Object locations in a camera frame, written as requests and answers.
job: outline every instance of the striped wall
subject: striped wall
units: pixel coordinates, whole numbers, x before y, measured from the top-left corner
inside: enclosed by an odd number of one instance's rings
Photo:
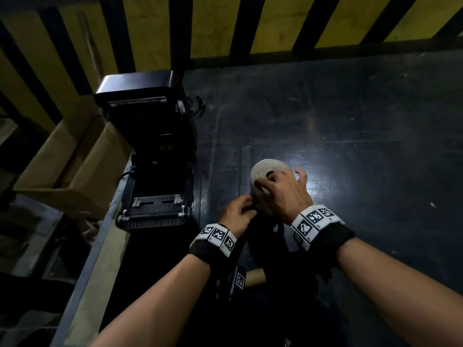
[[[389,43],[451,47],[463,32],[463,0],[101,0],[7,14],[0,17],[0,114],[51,132],[79,96],[95,92],[82,19],[102,75],[182,73]]]

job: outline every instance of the brown cardboard box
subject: brown cardboard box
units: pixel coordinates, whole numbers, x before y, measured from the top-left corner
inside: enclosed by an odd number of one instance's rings
[[[51,133],[14,190],[72,218],[103,219],[130,152],[112,123],[104,125],[93,97],[84,96]]]

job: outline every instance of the paper roll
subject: paper roll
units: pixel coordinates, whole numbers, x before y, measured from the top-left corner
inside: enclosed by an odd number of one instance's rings
[[[280,160],[262,160],[256,163],[256,165],[254,165],[251,169],[251,195],[258,200],[257,207],[268,215],[272,215],[273,212],[262,198],[262,195],[263,193],[268,194],[269,192],[265,189],[261,189],[260,187],[256,187],[254,182],[259,178],[268,177],[271,172],[279,172],[285,169],[289,169],[289,167]]]

